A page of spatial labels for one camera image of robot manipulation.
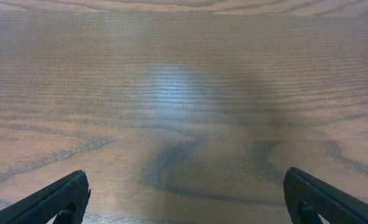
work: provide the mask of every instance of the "oak wood grain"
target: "oak wood grain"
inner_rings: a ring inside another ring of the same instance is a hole
[[[368,0],[0,0],[0,10],[368,17]]]
[[[291,166],[368,203],[368,18],[0,11],[0,209],[83,169],[86,223],[289,223]]]

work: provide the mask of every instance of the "wooden surface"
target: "wooden surface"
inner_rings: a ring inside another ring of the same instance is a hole
[[[0,10],[368,17],[368,0],[0,0]]]
[[[85,223],[289,223],[291,166],[368,203],[368,18],[0,11],[0,209],[83,169]]]

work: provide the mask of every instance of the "wood grain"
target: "wood grain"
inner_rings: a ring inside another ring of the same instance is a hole
[[[368,203],[368,19],[0,11],[0,209],[83,169],[85,223],[289,223],[291,166]]]
[[[368,0],[0,0],[0,10],[368,17]]]

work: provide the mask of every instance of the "wooden table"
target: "wooden table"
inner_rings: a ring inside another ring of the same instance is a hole
[[[368,0],[0,0],[0,209],[290,223],[292,166],[368,203]]]

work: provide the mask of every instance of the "brown wooden tabletop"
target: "brown wooden tabletop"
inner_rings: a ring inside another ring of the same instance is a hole
[[[368,0],[0,0],[0,209],[290,223],[293,166],[368,203]]]

